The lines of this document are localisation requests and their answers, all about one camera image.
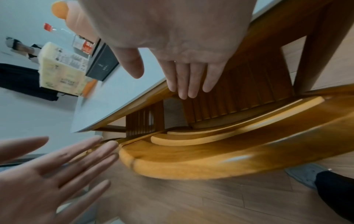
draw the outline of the shoe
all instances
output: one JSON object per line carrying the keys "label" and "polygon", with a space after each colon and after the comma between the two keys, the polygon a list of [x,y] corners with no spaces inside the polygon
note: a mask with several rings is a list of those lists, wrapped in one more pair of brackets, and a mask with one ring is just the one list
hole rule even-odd
{"label": "shoe", "polygon": [[315,185],[316,176],[318,173],[323,171],[329,171],[331,169],[327,169],[323,166],[320,166],[316,163],[308,163],[301,166],[291,167],[285,169],[285,172],[298,182],[302,183],[303,185],[317,190]]}

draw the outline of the human hand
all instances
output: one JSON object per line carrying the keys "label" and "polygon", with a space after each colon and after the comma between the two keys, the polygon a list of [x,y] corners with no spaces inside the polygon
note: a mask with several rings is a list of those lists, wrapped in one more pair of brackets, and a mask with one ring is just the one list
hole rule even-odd
{"label": "human hand", "polygon": [[134,78],[144,66],[138,48],[157,58],[179,97],[209,92],[246,34],[256,0],[79,0],[98,35]]}
{"label": "human hand", "polygon": [[[56,173],[80,153],[102,140],[95,136],[57,152],[0,173],[0,223],[68,224],[82,214],[110,186],[105,180],[65,210],[57,208],[88,185],[117,159],[117,148],[110,141],[79,161]],[[25,155],[46,144],[48,137],[24,138],[0,142],[0,163]]]}

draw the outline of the yellow tissue package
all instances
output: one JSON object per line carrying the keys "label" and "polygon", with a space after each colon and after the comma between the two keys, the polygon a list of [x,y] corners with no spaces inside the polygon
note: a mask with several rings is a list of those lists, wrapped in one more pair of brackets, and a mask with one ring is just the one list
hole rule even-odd
{"label": "yellow tissue package", "polygon": [[76,96],[93,79],[85,76],[88,59],[48,42],[38,55],[39,85]]}

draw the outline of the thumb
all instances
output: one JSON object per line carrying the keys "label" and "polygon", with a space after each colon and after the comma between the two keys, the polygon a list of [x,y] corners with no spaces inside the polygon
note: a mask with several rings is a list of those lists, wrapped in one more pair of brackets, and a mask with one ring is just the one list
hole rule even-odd
{"label": "thumb", "polygon": [[0,141],[0,164],[32,152],[48,140],[48,137],[43,136]]}
{"label": "thumb", "polygon": [[140,78],[144,74],[144,64],[137,48],[110,47],[119,64],[133,77]]}

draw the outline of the white tabletop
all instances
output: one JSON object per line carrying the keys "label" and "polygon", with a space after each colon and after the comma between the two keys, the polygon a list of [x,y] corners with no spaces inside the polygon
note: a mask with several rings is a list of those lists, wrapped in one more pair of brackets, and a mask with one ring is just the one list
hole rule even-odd
{"label": "white tabletop", "polygon": [[[281,0],[258,0],[252,20]],[[132,78],[118,66],[107,79],[99,81],[87,98],[79,97],[71,132],[80,132],[117,112],[166,80],[155,56],[147,48],[139,49],[145,73],[140,79]]]}

